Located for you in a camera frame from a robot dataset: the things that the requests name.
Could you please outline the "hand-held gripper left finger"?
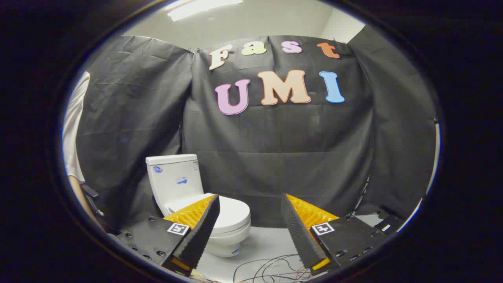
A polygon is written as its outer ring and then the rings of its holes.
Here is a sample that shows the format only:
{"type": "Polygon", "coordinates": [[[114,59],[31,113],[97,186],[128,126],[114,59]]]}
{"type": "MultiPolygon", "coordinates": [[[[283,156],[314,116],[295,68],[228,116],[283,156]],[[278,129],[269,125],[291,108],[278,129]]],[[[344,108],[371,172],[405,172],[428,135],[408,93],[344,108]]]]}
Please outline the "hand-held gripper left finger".
{"type": "Polygon", "coordinates": [[[137,222],[123,229],[116,242],[151,265],[188,277],[198,266],[219,213],[219,195],[210,195],[167,217],[137,222]]]}

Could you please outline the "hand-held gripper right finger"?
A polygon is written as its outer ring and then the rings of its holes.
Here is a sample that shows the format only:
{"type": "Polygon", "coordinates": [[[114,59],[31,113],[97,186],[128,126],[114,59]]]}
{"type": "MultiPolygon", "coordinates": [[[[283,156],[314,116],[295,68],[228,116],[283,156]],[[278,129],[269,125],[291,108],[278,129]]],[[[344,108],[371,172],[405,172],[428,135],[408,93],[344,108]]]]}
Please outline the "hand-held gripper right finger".
{"type": "Polygon", "coordinates": [[[387,237],[357,217],[338,217],[288,194],[283,195],[281,212],[297,254],[312,275],[352,264],[387,237]]]}

